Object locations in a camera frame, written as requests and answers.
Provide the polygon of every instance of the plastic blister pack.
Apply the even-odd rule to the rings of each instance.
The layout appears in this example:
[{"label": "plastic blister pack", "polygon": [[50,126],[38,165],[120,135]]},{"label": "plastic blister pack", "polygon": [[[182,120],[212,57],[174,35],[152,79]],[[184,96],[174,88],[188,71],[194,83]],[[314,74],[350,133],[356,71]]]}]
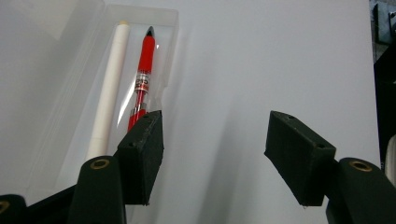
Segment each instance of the plastic blister pack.
[{"label": "plastic blister pack", "polygon": [[64,20],[49,28],[37,17],[37,10],[47,9],[39,2],[0,5],[0,49],[7,53],[0,56],[0,192],[17,193],[34,203],[77,181],[119,21],[128,21],[130,33],[107,154],[115,152],[127,132],[134,107],[131,89],[150,26],[156,47],[147,109],[162,108],[177,39],[177,11],[70,1],[59,7],[69,8]]}]

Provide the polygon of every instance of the black plastic part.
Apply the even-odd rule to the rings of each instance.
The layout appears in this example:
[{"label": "black plastic part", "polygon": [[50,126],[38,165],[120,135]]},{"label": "black plastic part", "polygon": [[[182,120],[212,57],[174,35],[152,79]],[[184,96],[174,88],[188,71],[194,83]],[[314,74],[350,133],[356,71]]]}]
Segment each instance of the black plastic part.
[{"label": "black plastic part", "polygon": [[326,217],[329,224],[351,224],[354,223],[347,209],[340,209],[332,201],[326,208]]},{"label": "black plastic part", "polygon": [[396,42],[375,63],[375,96],[381,168],[390,138],[396,134]]},{"label": "black plastic part", "polygon": [[75,186],[28,207],[30,223],[66,223]]},{"label": "black plastic part", "polygon": [[15,194],[0,196],[0,223],[26,223],[26,215],[26,203],[22,196]]},{"label": "black plastic part", "polygon": [[353,223],[396,223],[396,189],[381,170],[368,161],[339,161],[336,181]]},{"label": "black plastic part", "polygon": [[126,223],[115,158],[96,157],[82,165],[67,223]]},{"label": "black plastic part", "polygon": [[149,204],[149,196],[163,160],[161,111],[140,118],[122,139],[114,155],[120,163],[124,202]]},{"label": "black plastic part", "polygon": [[334,163],[334,146],[297,118],[271,111],[264,154],[299,204],[322,205]]}]

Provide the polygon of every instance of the white cylinder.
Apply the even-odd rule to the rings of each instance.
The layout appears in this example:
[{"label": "white cylinder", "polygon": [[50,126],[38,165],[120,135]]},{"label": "white cylinder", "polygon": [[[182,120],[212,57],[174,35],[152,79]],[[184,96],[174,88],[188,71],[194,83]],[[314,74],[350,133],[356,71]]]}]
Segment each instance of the white cylinder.
[{"label": "white cylinder", "polygon": [[388,142],[385,175],[388,177],[390,183],[396,187],[396,135],[393,135]]},{"label": "white cylinder", "polygon": [[88,148],[86,161],[106,155],[108,136],[113,119],[117,93],[120,85],[120,75],[125,59],[130,27],[127,21],[120,21],[116,28],[108,56],[105,78],[96,110],[92,137]]}]

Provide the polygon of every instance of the red pen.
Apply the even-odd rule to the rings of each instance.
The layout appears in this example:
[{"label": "red pen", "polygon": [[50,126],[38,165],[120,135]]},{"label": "red pen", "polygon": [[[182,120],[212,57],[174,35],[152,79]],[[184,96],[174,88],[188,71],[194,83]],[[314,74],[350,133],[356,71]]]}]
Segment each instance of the red pen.
[{"label": "red pen", "polygon": [[137,67],[136,82],[134,84],[136,100],[134,103],[134,109],[131,111],[131,117],[129,117],[128,132],[132,129],[137,120],[147,113],[145,96],[149,92],[149,78],[155,48],[154,37],[154,28],[150,26],[145,38],[143,39],[142,52],[140,54],[139,65]]}]

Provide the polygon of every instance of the brass insert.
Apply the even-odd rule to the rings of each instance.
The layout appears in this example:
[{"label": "brass insert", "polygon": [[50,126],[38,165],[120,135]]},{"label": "brass insert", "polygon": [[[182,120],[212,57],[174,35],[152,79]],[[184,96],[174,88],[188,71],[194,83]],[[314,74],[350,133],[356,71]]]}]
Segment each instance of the brass insert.
[{"label": "brass insert", "polygon": [[373,171],[373,168],[371,166],[369,166],[368,164],[366,164],[362,161],[350,161],[349,165],[351,165],[353,168],[363,171],[363,172]]},{"label": "brass insert", "polygon": [[103,169],[105,167],[107,167],[110,164],[109,160],[106,159],[101,159],[101,160],[97,160],[97,161],[93,161],[91,163],[91,169],[93,170],[100,170]]},{"label": "brass insert", "polygon": [[9,208],[8,201],[0,201],[0,214],[4,213]]}]

